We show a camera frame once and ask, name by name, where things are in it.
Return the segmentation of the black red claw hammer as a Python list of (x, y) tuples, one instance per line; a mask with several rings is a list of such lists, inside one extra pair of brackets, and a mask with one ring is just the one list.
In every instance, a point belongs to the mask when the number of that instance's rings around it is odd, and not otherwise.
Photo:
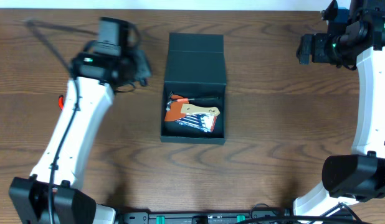
[(206, 100), (218, 100), (219, 97), (215, 96), (206, 96), (206, 97), (198, 97), (198, 98), (185, 98), (183, 96), (175, 95), (173, 91), (171, 91), (168, 95), (168, 102), (166, 104), (166, 111), (171, 109), (171, 104), (175, 102), (189, 103), (190, 101), (206, 101)]

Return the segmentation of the orange scraper wooden handle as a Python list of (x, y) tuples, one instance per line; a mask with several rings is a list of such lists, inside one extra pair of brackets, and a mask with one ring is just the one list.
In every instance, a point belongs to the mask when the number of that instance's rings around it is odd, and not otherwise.
[(217, 107), (202, 107), (194, 105), (195, 102), (201, 101), (190, 101), (189, 103), (175, 102), (171, 104), (171, 109), (166, 111), (165, 108), (165, 122), (176, 121), (185, 117), (186, 115), (194, 114), (208, 114), (213, 116), (218, 116), (220, 114), (220, 109)]

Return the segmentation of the blue drill bit pack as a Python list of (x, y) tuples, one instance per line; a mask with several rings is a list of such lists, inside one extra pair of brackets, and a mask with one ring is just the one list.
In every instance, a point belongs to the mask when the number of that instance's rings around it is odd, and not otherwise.
[(211, 133), (214, 130), (216, 119), (217, 117), (213, 115), (194, 114), (194, 115), (186, 115), (185, 117), (176, 120), (176, 122), (183, 126), (196, 128), (205, 133)]

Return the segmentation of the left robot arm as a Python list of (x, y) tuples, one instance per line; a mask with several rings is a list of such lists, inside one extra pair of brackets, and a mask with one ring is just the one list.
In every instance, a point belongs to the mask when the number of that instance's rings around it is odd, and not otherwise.
[(95, 49), (72, 59), (64, 107), (29, 178), (13, 179), (9, 196), (22, 223), (121, 223), (116, 209), (82, 192), (85, 168), (116, 89), (147, 84), (151, 68), (140, 49)]

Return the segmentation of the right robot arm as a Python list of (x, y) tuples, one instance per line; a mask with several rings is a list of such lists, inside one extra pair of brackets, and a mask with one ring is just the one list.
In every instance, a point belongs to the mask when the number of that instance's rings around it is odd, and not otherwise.
[(328, 157), (321, 182), (295, 199), (293, 213), (305, 223), (385, 197), (385, 0), (347, 8), (332, 1), (321, 15), (327, 31), (303, 35), (297, 58), (358, 72), (358, 121), (351, 154)]

